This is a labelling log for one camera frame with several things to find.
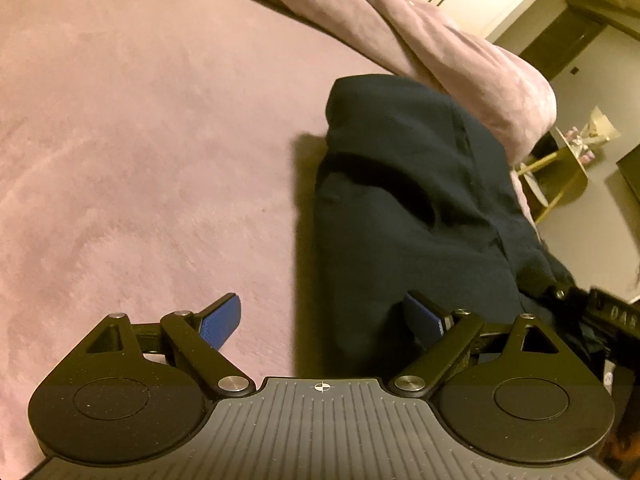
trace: gray gripper base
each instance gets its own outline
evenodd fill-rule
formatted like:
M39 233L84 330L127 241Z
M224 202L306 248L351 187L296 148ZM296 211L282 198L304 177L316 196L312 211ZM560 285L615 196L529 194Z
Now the gray gripper base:
M431 407L376 380L269 378L222 400L182 447L149 462L98 468L47 460L37 480L613 480L591 458L549 468L479 456L444 430Z

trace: silver screw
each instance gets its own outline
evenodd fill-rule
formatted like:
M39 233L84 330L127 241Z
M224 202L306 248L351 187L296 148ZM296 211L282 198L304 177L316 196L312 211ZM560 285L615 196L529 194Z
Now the silver screw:
M415 375L403 375L398 377L394 384L396 388L404 392L419 392L426 386L424 379Z
M249 386L249 381L246 377L238 375L231 375L223 377L218 381L218 387L226 392L241 392Z

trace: crosshair symbol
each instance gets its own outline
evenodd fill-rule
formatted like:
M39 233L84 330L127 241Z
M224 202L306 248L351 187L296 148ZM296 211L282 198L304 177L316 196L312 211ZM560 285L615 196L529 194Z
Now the crosshair symbol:
M318 390L319 392L325 392L327 391L329 388L334 388L334 386L330 386L327 383L318 383L316 384L316 386L314 386L314 388L316 390Z

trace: triangular cutout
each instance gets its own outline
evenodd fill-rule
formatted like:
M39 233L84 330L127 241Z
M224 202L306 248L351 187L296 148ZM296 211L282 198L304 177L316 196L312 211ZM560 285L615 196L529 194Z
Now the triangular cutout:
M557 354L558 349L549 341L545 333L537 326L527 328L527 333L522 342L523 352L536 352L539 354Z
M97 339L89 346L87 353L96 354L100 352L121 352L124 347L120 339L120 330L117 326L108 326Z

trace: bed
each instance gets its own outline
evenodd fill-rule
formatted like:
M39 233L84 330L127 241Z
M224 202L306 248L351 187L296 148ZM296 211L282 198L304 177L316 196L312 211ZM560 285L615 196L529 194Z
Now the bed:
M109 312L233 291L229 359L258 384L320 373L311 203L337 78L448 92L512 163L555 119L540 74L428 4L338 3L0 0L3 480L42 458L32 391Z

